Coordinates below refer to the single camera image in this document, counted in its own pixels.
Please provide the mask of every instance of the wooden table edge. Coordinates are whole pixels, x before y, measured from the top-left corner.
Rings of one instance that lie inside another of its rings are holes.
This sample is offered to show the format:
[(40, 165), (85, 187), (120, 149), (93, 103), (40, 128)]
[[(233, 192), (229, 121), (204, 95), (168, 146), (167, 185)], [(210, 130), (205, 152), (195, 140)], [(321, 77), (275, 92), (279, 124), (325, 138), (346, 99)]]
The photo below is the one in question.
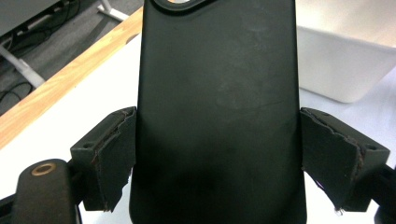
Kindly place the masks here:
[(143, 8), (94, 43), (0, 117), (0, 150), (55, 105), (78, 83), (141, 33)]

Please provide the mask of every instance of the white container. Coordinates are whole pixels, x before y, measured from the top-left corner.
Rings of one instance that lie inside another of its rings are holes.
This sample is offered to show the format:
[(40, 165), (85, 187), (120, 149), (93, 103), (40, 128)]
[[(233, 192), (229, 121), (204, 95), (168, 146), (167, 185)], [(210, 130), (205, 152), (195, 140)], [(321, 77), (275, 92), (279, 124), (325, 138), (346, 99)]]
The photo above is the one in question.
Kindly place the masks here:
[(396, 66), (396, 1), (296, 0), (300, 87), (352, 103)]

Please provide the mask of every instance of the black rectangular object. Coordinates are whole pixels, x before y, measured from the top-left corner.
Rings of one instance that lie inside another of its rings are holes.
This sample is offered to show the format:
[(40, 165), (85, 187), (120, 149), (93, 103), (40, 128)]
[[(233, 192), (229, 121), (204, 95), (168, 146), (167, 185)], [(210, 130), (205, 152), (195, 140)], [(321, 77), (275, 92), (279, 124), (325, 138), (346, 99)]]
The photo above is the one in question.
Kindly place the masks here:
[(133, 222), (306, 223), (294, 1), (144, 10)]

